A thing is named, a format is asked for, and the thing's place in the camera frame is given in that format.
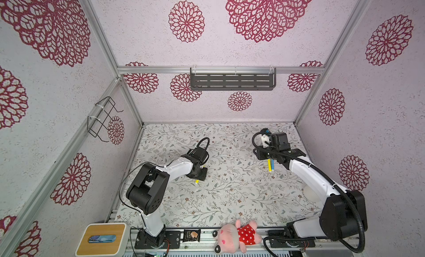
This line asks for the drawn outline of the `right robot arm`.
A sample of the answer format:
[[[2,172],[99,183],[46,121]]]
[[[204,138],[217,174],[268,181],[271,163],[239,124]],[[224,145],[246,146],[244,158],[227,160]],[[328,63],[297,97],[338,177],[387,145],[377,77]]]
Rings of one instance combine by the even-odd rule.
[[[365,241],[367,231],[364,195],[340,185],[314,165],[307,154],[292,148],[286,133],[267,128],[252,136],[253,153],[259,160],[273,160],[297,175],[323,205],[316,217],[290,224],[298,238],[327,238],[339,241],[357,235]]]

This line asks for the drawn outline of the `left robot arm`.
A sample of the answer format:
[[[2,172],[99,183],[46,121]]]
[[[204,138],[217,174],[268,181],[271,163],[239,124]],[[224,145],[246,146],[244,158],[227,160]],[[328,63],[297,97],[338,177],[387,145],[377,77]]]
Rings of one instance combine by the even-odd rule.
[[[204,166],[209,153],[200,146],[189,150],[168,165],[158,166],[145,163],[126,191],[126,198],[132,207],[141,211],[144,232],[150,239],[162,240],[165,224],[157,212],[168,184],[181,176],[204,181],[208,169]]]

